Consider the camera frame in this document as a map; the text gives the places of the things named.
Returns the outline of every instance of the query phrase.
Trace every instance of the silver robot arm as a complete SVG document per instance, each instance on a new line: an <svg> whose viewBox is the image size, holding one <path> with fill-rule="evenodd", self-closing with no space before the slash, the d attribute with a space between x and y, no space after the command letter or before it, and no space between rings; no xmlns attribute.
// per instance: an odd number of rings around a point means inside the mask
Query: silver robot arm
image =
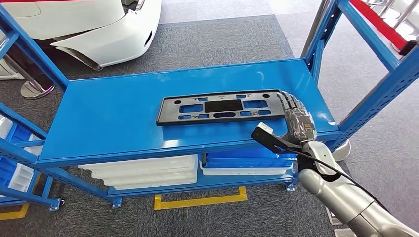
<svg viewBox="0 0 419 237"><path fill-rule="evenodd" d="M305 142L304 152L344 173L335 162L329 148L317 141ZM301 185L315 195L344 224L359 237L419 237L419 233L407 227L378 205L374 199L347 178L340 176L334 181L325 177L336 172L315 162L316 170L305 168L299 173Z"/></svg>
<svg viewBox="0 0 419 237"><path fill-rule="evenodd" d="M302 186L358 237L419 237L418 232L393 217L368 192L352 182L329 148L316 141L313 118L301 101L284 91L277 96L284 109L287 132L276 136L272 128L260 123L251 134L255 141L273 153L284 150L297 153Z"/></svg>

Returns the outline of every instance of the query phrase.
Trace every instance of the black cable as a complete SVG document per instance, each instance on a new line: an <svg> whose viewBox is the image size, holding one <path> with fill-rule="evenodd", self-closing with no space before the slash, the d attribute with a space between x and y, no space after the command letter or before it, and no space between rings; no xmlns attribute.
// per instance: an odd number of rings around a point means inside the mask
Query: black cable
<svg viewBox="0 0 419 237"><path fill-rule="evenodd" d="M296 154L298 154L300 156L304 156L306 158L309 158L310 160L312 160L314 162L320 163L320 164L326 166L327 168L333 170L334 172L336 172L336 173L342 175L343 177L347 178L349 181L351 181L356 186L358 186L360 189L362 189L364 192L366 192L370 197L372 197L374 199L374 201L376 201L376 203L378 205L380 205L385 211L387 211L388 213L390 213L390 211L388 211L387 208L385 208L385 206L374 195L372 195L367 189L365 189L364 187L362 187L362 185L360 185L358 182L356 182L355 180L353 180L349 175L347 175L347 174L341 172L340 170L337 170L336 168L331 167L330 165L326 164L325 162L323 162L321 160L318 160L318 159L316 159L316 158L314 158L314 157L312 157L310 155L307 155L307 154L305 154L303 152L292 151L292 150L288 150L288 149L286 149L286 150L289 151L289 152L296 153Z"/></svg>

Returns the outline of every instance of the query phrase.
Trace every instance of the blue storage bin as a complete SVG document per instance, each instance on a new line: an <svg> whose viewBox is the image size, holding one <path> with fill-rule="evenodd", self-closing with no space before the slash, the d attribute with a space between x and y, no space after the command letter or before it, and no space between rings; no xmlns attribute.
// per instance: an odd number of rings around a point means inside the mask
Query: blue storage bin
<svg viewBox="0 0 419 237"><path fill-rule="evenodd" d="M296 154L275 154L266 148L250 148L208 153L204 168L285 168L297 160Z"/></svg>
<svg viewBox="0 0 419 237"><path fill-rule="evenodd" d="M28 141L31 133L21 126L16 124L10 129L9 135L6 137L7 141L23 142ZM13 160L0 157L0 185L8 186L16 170L17 163Z"/></svg>

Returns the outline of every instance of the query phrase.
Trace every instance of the shelf foot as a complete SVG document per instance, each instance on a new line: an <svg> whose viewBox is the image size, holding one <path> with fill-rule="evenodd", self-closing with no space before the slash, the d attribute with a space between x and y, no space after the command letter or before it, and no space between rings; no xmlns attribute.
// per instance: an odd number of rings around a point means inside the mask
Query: shelf foot
<svg viewBox="0 0 419 237"><path fill-rule="evenodd" d="M293 191L295 191L295 183L294 183L294 182L285 182L285 183L284 183L284 185L285 185L285 189L286 189L288 192L293 192Z"/></svg>
<svg viewBox="0 0 419 237"><path fill-rule="evenodd" d="M51 205L50 208L49 208L49 211L58 211L60 209L60 207L65 204L65 200L61 199L61 198L57 198L57 199L55 199L55 201L57 203Z"/></svg>
<svg viewBox="0 0 419 237"><path fill-rule="evenodd" d="M120 208L122 205L122 198L117 198L112 203L112 209Z"/></svg>

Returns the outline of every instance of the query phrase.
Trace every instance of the white car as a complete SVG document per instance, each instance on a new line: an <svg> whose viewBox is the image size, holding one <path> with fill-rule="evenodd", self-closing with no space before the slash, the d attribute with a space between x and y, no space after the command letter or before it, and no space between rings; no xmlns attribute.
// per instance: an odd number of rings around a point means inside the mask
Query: white car
<svg viewBox="0 0 419 237"><path fill-rule="evenodd" d="M100 70L147 51L162 0L1 0L1 4L30 37L54 39L50 45ZM2 67L0 79L8 71Z"/></svg>

